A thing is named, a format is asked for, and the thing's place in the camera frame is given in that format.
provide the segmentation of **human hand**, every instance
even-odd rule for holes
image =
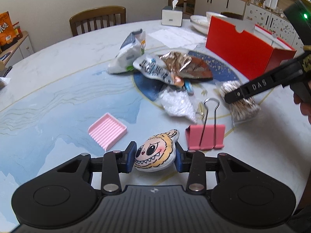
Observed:
[[[294,103],[300,104],[300,112],[304,116],[308,116],[309,123],[311,124],[311,104],[303,103],[298,95],[294,93]]]

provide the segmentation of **white tissue box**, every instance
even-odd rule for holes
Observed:
[[[183,9],[172,6],[166,6],[162,9],[162,25],[181,27],[183,22]]]

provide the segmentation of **cartoon mouth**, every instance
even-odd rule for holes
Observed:
[[[156,156],[160,156],[160,152],[158,152],[156,155],[154,155],[153,157],[151,158],[148,158],[146,160],[143,160],[143,161],[138,161],[135,159],[135,164],[146,164],[147,162],[151,162],[151,160],[154,160]]]

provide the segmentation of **round table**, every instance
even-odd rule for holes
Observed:
[[[57,43],[20,61],[7,75],[11,82],[0,91],[0,231],[10,231],[18,224],[10,200],[19,185],[82,152],[92,157],[104,154],[87,130],[106,112],[128,128],[128,133],[113,149],[124,150],[130,141],[140,146],[150,136],[170,129],[180,131],[178,141],[187,149],[184,132],[191,121],[169,117],[137,86],[132,72],[106,73],[123,40],[140,28],[146,31],[146,52],[170,51],[148,35],[168,28],[161,21],[129,23]],[[195,31],[189,20],[183,20],[182,28]],[[225,66],[222,71],[232,71],[229,79],[247,81],[207,50],[204,43],[195,51],[216,58],[215,62],[219,60],[216,66]],[[214,81],[201,83],[194,87],[195,95],[200,101],[218,97],[215,88]],[[230,112],[222,103],[217,111],[217,123],[226,125],[225,147],[205,154],[217,156],[219,152],[227,152],[272,176],[293,190],[298,204],[311,167],[311,126],[293,103],[292,95],[288,87],[257,95],[255,100],[261,106],[259,115],[234,128]],[[211,114],[208,124],[212,123]],[[123,186],[185,185],[187,176],[187,173],[178,174],[172,165],[154,173],[133,169],[130,174],[120,174],[120,179]],[[211,189],[216,185],[215,173],[207,172],[206,176],[207,187]],[[100,174],[94,174],[92,186],[100,188]]]

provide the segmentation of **white wall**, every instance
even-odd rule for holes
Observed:
[[[0,13],[9,11],[29,33],[35,51],[72,37],[69,19],[87,9],[119,5],[127,10],[127,22],[161,19],[168,0],[0,0]]]

